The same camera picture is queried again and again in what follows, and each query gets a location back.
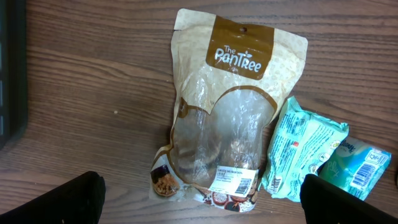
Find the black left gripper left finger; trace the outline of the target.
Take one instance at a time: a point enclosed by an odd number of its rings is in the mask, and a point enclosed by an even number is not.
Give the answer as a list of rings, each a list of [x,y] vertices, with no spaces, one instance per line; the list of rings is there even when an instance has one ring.
[[[102,176],[88,171],[1,215],[7,223],[98,223],[105,201]]]

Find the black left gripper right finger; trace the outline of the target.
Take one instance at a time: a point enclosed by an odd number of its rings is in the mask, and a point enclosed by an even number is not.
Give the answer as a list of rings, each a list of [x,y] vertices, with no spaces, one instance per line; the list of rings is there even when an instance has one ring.
[[[397,218],[314,174],[305,176],[300,201],[307,224],[397,224]]]

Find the green white tissue pack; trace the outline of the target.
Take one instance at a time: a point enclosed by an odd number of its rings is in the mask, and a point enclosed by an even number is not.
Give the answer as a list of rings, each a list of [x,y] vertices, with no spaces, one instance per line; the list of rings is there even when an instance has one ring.
[[[347,137],[327,160],[321,179],[365,200],[387,169],[392,154],[359,139]]]

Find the teal tissue packet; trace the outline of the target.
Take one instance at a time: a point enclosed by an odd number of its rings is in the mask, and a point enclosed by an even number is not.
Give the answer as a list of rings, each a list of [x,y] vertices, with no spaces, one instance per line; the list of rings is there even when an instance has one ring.
[[[317,175],[348,133],[348,124],[303,110],[295,97],[288,98],[267,150],[261,186],[273,198],[299,202],[305,176]]]

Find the brown snack bag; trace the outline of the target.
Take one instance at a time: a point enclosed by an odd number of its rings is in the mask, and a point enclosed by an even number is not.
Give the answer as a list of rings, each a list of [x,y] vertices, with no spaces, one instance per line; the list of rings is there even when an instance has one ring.
[[[149,197],[234,212],[256,206],[263,130],[301,77],[306,38],[181,9],[171,40],[176,100]]]

